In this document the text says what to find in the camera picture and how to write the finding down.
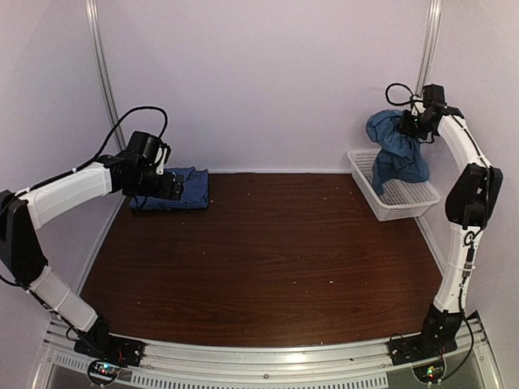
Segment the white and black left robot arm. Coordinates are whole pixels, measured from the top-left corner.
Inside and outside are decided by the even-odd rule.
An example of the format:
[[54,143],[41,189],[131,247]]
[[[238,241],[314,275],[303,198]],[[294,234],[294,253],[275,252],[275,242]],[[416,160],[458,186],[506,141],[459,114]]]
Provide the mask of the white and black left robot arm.
[[86,262],[92,227],[108,220],[110,197],[179,200],[185,177],[161,162],[98,156],[38,185],[1,193],[1,260],[12,284],[34,297],[72,327],[86,348],[100,360],[117,351],[109,324],[60,275],[65,257],[73,269]]

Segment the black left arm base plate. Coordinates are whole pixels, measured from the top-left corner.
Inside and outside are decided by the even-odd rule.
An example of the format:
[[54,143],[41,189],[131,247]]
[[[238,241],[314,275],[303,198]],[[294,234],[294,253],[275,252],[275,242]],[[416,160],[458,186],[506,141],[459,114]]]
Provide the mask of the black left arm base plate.
[[119,336],[81,336],[74,345],[74,351],[96,359],[109,361],[122,367],[139,367],[144,351],[144,343]]

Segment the blue checked shirt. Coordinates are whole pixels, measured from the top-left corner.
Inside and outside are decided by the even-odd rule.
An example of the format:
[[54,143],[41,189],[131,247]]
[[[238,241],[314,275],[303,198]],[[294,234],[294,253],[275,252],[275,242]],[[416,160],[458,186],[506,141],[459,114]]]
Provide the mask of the blue checked shirt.
[[188,168],[165,168],[166,173],[176,177],[183,176],[183,192],[180,200],[150,198],[144,205],[143,196],[132,199],[129,208],[132,211],[171,211],[198,210],[208,206],[208,170],[198,170],[195,166]]

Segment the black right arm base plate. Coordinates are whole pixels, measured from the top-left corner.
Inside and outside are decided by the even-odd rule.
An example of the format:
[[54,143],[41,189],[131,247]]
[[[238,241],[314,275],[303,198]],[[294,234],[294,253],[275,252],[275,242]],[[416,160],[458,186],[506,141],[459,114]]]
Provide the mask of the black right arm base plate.
[[440,357],[443,353],[457,350],[457,342],[448,340],[446,343],[426,345],[422,341],[422,335],[402,336],[394,333],[387,342],[387,349],[393,365],[404,365],[429,358]]

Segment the blue grey cloth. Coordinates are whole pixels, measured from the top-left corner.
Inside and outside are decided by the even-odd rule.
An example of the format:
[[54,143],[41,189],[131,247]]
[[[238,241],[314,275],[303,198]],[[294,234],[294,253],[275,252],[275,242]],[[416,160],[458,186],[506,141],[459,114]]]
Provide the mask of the blue grey cloth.
[[427,182],[430,171],[421,153],[421,143],[398,130],[402,112],[385,109],[373,114],[366,123],[370,141],[380,146],[372,165],[372,188],[384,194],[384,183],[393,179],[403,182]]

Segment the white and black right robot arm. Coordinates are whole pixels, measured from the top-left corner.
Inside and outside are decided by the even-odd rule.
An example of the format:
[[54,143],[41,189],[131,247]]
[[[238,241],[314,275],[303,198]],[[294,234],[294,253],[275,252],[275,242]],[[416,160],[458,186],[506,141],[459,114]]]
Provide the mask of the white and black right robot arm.
[[421,112],[407,109],[398,130],[416,139],[427,135],[443,138],[460,171],[444,205],[451,230],[447,268],[415,345],[421,357],[430,358],[455,340],[464,321],[478,244],[504,176],[486,158],[457,109],[433,105]]

